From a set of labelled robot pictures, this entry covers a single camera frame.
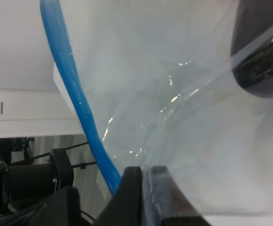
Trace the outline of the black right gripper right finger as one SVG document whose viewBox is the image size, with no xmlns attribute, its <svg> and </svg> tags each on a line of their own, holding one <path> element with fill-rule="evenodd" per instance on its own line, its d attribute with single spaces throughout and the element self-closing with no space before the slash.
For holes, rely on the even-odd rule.
<svg viewBox="0 0 273 226">
<path fill-rule="evenodd" d="M 166 166 L 145 170 L 145 220 L 148 226 L 209 226 L 172 178 Z"/>
</svg>

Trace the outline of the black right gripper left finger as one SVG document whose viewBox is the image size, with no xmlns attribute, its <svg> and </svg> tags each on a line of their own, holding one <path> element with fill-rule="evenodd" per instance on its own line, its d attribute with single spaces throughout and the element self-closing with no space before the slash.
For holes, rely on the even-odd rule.
<svg viewBox="0 0 273 226">
<path fill-rule="evenodd" d="M 94 226 L 146 226 L 142 195 L 142 170 L 127 167 L 117 191 L 108 202 Z"/>
</svg>

